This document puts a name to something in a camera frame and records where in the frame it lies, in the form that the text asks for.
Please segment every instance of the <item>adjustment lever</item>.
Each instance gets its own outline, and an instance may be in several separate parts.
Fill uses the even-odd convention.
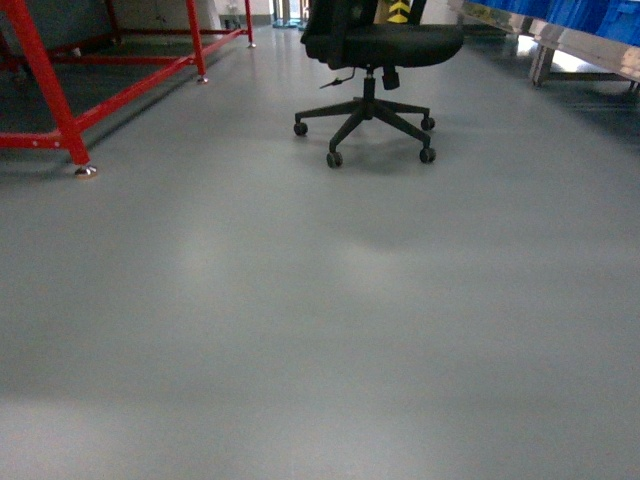
[[[356,76],[356,69],[354,68],[353,72],[351,72],[351,76],[350,77],[342,78],[342,79],[336,77],[336,79],[333,80],[332,82],[329,82],[326,85],[322,85],[320,87],[320,89],[327,88],[327,87],[336,87],[338,85],[343,84],[344,82],[347,82],[347,81],[351,80],[355,76]]]

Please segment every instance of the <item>red table frame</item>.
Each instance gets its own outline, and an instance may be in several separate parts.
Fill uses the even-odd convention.
[[[76,171],[76,176],[80,178],[93,177],[97,170],[89,165],[89,153],[81,136],[84,130],[92,127],[187,66],[196,65],[199,83],[206,83],[205,57],[240,35],[247,35],[249,37],[249,47],[255,47],[249,0],[245,0],[247,28],[235,30],[200,29],[195,0],[185,0],[189,16],[189,30],[122,29],[118,25],[112,0],[106,0],[105,3],[111,23],[111,33],[82,42],[59,46],[47,51],[25,0],[0,0],[0,11],[6,13],[24,52],[23,57],[11,54],[10,48],[0,32],[0,70],[16,72],[20,64],[28,64],[42,90],[57,126],[55,130],[48,133],[0,133],[0,148],[66,149],[69,151],[73,163],[80,167]],[[74,57],[68,55],[74,49],[86,48],[105,41],[120,43],[123,35],[191,35],[193,53],[183,57],[99,55]],[[221,35],[221,37],[214,43],[203,47],[202,35]],[[84,112],[82,115],[74,117],[56,77],[52,66],[53,63],[157,65],[162,68]]]

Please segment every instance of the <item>red table leg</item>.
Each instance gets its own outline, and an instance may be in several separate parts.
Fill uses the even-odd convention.
[[[76,165],[83,165],[78,169],[78,176],[93,176],[96,171],[89,164],[89,153],[80,136],[80,129],[76,125],[71,108],[51,66],[47,51],[36,29],[33,19],[24,0],[12,0],[7,5],[7,15],[13,29],[22,45],[24,55],[42,90],[51,114],[62,135],[61,147],[69,150],[71,159]]]
[[[204,55],[202,54],[202,37],[200,36],[200,25],[198,25],[198,13],[194,0],[186,0],[187,10],[189,12],[189,26],[191,27],[191,37],[193,38],[193,50],[198,67],[200,78],[198,83],[207,83],[207,69],[204,65]]]
[[[247,35],[249,36],[249,48],[256,48],[253,43],[253,23],[251,22],[251,2],[244,0],[244,8],[247,15]]]

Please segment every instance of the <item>metal foot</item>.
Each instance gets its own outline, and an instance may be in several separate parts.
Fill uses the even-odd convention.
[[[76,170],[76,173],[74,175],[76,176],[76,178],[79,178],[81,180],[87,180],[98,175],[98,169],[96,167],[92,167],[91,165],[83,165]]]

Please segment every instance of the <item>chair base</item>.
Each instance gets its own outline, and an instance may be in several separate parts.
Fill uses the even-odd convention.
[[[342,164],[342,156],[337,152],[337,147],[358,125],[364,120],[372,120],[377,118],[388,125],[410,135],[411,137],[422,142],[422,151],[420,159],[423,163],[431,163],[435,159],[435,151],[429,148],[431,137],[426,132],[433,129],[435,121],[430,117],[430,110],[425,107],[416,105],[407,105],[404,103],[389,102],[386,100],[376,99],[374,96],[375,79],[367,76],[364,80],[364,95],[356,97],[350,102],[329,105],[327,107],[314,108],[298,112],[295,115],[296,123],[294,131],[296,135],[303,136],[307,133],[307,124],[302,122],[305,118],[314,117],[330,117],[335,115],[349,115],[349,118],[342,124],[337,133],[329,142],[329,154],[327,162],[332,168],[339,167]],[[421,127],[417,128],[402,118],[399,113],[417,113],[422,114],[423,119]]]

